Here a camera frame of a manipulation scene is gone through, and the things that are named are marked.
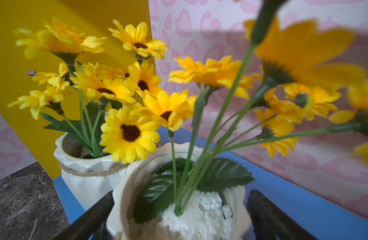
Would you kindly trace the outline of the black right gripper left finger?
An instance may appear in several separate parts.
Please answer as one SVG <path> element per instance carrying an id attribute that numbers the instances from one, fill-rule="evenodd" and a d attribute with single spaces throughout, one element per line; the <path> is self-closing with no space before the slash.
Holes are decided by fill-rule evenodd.
<path id="1" fill-rule="evenodd" d="M 108 192 L 54 240 L 112 240 L 106 220 L 114 206 L 113 191 Z"/>

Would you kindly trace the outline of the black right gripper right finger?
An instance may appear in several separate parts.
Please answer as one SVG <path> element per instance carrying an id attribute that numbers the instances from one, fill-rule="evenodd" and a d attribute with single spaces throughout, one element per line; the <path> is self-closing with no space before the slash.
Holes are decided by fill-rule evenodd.
<path id="1" fill-rule="evenodd" d="M 316 240 L 258 190 L 250 191 L 247 209 L 257 240 Z"/>

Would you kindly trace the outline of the shelf sunflower pot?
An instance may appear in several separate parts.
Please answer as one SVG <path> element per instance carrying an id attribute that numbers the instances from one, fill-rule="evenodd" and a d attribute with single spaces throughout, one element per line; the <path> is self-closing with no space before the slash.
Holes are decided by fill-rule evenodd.
<path id="1" fill-rule="evenodd" d="M 150 159 L 129 166 L 114 189 L 114 207 L 107 230 L 116 240 L 129 240 L 132 221 L 156 230 L 181 234 L 185 240 L 220 239 L 201 222 L 212 224 L 197 200 L 211 195 L 227 201 L 232 216 L 227 239 L 239 240 L 247 228 L 243 209 L 244 186 L 253 176 L 240 164 L 222 158 L 232 150 L 259 145 L 287 155 L 299 138 L 358 132 L 368 136 L 368 79 L 357 65 L 332 64 L 330 60 L 353 42 L 348 28 L 318 29 L 315 20 L 281 28 L 277 11 L 283 1 L 264 1 L 256 19 L 244 22 L 250 46 L 239 68 L 232 62 L 201 65 L 179 59 L 182 67 L 170 80 L 198 81 L 201 93 L 193 107 L 189 145 L 163 146 Z"/>
<path id="2" fill-rule="evenodd" d="M 58 18 L 42 30 L 14 32 L 27 59 L 47 53 L 61 60 L 55 73 L 29 71 L 42 89 L 18 97 L 9 107 L 29 110 L 35 120 L 47 121 L 46 129 L 63 133 L 54 156 L 62 179 L 84 209 L 113 190 L 128 165 L 145 160 L 160 140 L 160 126 L 144 116 L 142 101 L 160 90 L 148 59 L 163 57 L 167 46 L 148 39 L 145 22 L 114 25 L 111 35 L 136 55 L 126 68 L 80 63 L 78 57 L 85 53 L 103 53 L 106 38 L 89 36 Z"/>

